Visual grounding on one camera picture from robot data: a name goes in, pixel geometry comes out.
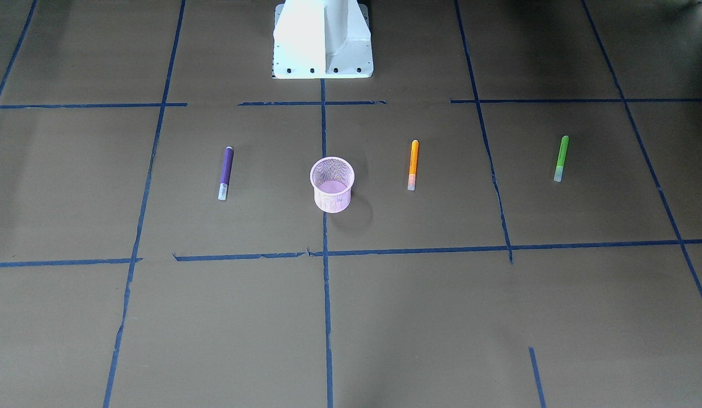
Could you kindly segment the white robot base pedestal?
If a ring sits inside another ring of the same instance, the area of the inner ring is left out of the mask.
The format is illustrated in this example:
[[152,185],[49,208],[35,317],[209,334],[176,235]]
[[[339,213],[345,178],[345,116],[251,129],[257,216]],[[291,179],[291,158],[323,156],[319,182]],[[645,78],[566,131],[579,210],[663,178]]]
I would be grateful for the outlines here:
[[277,79],[369,78],[369,9],[358,1],[286,1],[275,8],[272,75]]

